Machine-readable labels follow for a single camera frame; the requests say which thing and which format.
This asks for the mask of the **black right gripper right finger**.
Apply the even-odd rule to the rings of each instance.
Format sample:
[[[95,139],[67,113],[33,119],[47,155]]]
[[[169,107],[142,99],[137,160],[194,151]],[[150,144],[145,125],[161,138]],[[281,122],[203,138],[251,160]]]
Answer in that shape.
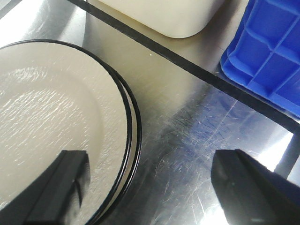
[[[211,182],[230,225],[298,225],[300,188],[242,150],[216,150]]]

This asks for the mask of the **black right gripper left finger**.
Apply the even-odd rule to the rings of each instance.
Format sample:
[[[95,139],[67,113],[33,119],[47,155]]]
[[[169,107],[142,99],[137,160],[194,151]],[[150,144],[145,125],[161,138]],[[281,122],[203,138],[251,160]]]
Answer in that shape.
[[[51,165],[0,211],[2,225],[73,225],[90,185],[84,150],[63,150]]]

